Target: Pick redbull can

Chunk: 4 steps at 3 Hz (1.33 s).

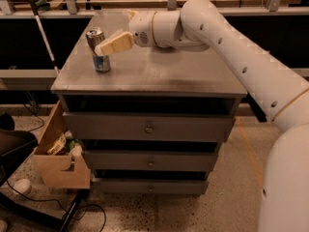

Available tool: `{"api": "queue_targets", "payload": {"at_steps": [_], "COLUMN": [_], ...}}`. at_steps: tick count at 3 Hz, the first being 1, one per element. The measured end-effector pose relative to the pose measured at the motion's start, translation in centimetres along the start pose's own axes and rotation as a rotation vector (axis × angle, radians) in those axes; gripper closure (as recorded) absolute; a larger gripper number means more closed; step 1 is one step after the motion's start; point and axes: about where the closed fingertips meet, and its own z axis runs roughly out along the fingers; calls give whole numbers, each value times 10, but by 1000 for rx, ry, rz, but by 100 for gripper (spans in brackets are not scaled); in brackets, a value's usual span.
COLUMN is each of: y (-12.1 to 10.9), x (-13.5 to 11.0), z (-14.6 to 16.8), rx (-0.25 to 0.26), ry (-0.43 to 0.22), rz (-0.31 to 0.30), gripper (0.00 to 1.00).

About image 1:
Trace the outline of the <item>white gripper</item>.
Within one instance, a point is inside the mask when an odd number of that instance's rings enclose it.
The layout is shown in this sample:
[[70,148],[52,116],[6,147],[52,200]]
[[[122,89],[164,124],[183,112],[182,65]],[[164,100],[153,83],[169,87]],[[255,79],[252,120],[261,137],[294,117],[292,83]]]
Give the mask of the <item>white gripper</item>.
[[154,11],[128,10],[129,31],[118,29],[95,47],[97,56],[107,56],[132,49],[134,42],[141,47],[155,46],[153,37]]

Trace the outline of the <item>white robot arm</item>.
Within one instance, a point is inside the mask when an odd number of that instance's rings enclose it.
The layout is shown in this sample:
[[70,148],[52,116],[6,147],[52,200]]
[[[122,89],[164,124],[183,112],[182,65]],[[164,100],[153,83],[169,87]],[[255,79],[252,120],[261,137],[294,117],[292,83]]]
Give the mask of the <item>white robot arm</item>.
[[209,0],[175,12],[132,12],[129,30],[95,47],[212,48],[282,134],[267,160],[258,232],[309,232],[309,83],[235,29]]

